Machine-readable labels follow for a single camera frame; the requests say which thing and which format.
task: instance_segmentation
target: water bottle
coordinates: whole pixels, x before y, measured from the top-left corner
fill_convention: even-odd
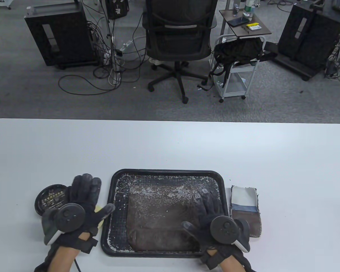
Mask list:
[[[245,2],[245,7],[243,11],[243,16],[249,18],[250,12],[252,10],[252,6],[254,6],[254,0],[247,0]]]
[[[234,4],[234,6],[233,6],[233,16],[236,17],[238,12],[239,12],[239,5]]]
[[[252,17],[253,17],[253,14],[254,14],[254,9],[255,9],[255,5],[252,5],[251,9],[250,9],[250,12],[249,12],[249,17],[248,17],[248,20],[249,21],[252,21]]]

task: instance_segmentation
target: wrist strap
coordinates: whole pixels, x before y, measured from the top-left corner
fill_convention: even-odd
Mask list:
[[[92,247],[96,246],[98,241],[93,237],[89,238],[87,241],[82,239],[77,239],[74,245],[70,246],[72,248],[81,250],[84,253],[89,254],[92,250]]]
[[[215,253],[213,256],[210,256],[208,252],[206,252],[200,260],[207,265],[209,270],[212,270],[218,266],[222,261],[224,261],[226,258],[222,256],[222,254]]]
[[[246,272],[255,272],[246,257],[240,249],[233,246],[215,246],[217,253],[210,256],[207,252],[201,256],[200,260],[207,265],[207,267],[212,270],[218,266],[226,258],[233,256],[243,267]]]

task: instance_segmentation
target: black bag strap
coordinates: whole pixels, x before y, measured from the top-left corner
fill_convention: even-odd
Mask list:
[[[263,55],[259,58],[260,61],[269,61],[277,57],[279,54],[278,45],[273,42],[266,42]]]
[[[218,66],[219,66],[219,62],[217,61],[217,62],[215,63],[215,65],[214,65],[213,70],[211,70],[211,71],[209,72],[209,75],[208,75],[208,76],[210,76],[210,75],[221,75],[221,74],[223,74],[224,71],[223,71],[223,72],[220,72],[220,73],[218,73],[218,74],[215,74],[215,73],[214,73],[214,71],[218,68]]]

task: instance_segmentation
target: computer case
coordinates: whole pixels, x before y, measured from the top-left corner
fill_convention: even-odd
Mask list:
[[[293,5],[274,61],[307,81],[325,69],[339,39],[339,23],[304,5]]]
[[[100,65],[103,53],[80,2],[27,7],[24,19],[47,66]]]

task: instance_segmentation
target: tray rim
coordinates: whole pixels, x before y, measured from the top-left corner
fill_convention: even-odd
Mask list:
[[[211,177],[218,183],[219,195],[222,201],[224,214],[229,216],[226,190],[222,176],[215,171],[207,170],[169,170],[169,169],[121,169],[115,172],[111,178],[107,203],[113,203],[114,192],[117,185],[117,180],[124,174],[131,173],[132,175],[144,176],[205,176]],[[111,215],[103,222],[101,233],[101,248],[105,254],[111,257],[146,257],[146,258],[199,258],[201,253],[176,253],[176,252],[117,252],[112,250],[107,242],[109,224]]]

